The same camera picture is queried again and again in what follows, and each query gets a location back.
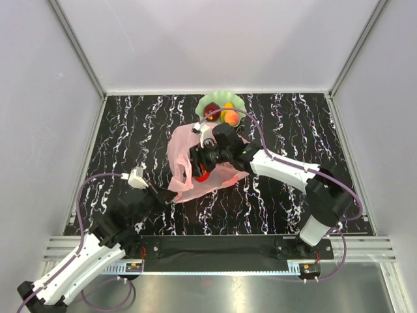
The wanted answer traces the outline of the red yellow pear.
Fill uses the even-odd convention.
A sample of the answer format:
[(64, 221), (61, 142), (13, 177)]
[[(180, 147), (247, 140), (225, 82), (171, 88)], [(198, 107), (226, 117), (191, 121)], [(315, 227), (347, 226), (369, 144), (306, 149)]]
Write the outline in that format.
[(197, 173), (194, 175), (194, 179), (197, 182), (202, 183), (203, 181), (206, 181), (210, 176), (210, 173), (205, 169), (203, 164), (198, 165), (197, 167)]

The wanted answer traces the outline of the pink plastic bag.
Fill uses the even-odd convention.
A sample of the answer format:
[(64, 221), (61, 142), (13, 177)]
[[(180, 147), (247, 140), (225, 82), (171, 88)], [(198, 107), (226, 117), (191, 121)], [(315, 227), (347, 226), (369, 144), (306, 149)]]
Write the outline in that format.
[(211, 172), (194, 173), (190, 149), (200, 144), (200, 136), (192, 132), (194, 124), (177, 127), (167, 145), (167, 160), (171, 170), (168, 190), (177, 195), (174, 203), (184, 203), (219, 189), (237, 184), (248, 176), (230, 163), (218, 164)]

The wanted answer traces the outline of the orange peach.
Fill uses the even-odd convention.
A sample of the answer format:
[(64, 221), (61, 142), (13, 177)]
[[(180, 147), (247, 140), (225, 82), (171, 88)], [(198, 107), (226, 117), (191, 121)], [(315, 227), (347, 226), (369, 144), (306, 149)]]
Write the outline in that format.
[(233, 110), (224, 110), (221, 112), (221, 122), (227, 123), (232, 127), (236, 127), (240, 123), (240, 116)]

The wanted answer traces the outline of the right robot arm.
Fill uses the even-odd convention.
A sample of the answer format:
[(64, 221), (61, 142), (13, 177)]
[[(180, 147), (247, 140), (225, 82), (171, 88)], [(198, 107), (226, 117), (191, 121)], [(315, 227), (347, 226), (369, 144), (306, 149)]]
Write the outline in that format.
[(227, 164), (237, 171), (275, 179), (305, 194), (311, 214), (295, 244), (302, 258), (318, 253), (321, 239), (341, 222), (353, 203), (349, 189), (330, 170), (279, 156), (253, 142), (246, 143), (227, 123), (214, 128), (196, 123), (192, 132), (199, 136), (199, 143), (190, 148), (192, 175), (196, 180), (205, 180)]

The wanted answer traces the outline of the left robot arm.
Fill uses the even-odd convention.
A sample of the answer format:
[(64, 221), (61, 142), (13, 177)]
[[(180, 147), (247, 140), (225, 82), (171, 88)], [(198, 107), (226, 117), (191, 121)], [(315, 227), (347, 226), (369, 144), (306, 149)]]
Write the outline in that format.
[(94, 218), (79, 245), (48, 274), (22, 282), (17, 291), (30, 312), (66, 312), (75, 296), (105, 268), (123, 258), (144, 256), (143, 240), (134, 224), (164, 210), (177, 193), (150, 185), (131, 189), (115, 205)]

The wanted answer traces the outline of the red apple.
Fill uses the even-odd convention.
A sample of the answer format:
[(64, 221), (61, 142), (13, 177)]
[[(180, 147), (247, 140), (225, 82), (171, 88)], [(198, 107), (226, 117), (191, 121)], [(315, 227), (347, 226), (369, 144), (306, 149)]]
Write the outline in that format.
[(203, 114), (208, 122), (219, 121), (221, 116), (220, 106), (215, 102), (211, 102), (205, 106)]

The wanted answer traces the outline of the yellow green mango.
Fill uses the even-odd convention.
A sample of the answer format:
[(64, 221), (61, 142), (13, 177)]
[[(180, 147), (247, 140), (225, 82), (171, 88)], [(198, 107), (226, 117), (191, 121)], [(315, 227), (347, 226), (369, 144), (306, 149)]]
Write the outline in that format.
[(233, 104), (233, 103), (228, 102), (228, 103), (226, 103), (223, 107), (224, 107), (224, 108), (234, 108), (235, 106), (234, 106), (234, 104)]

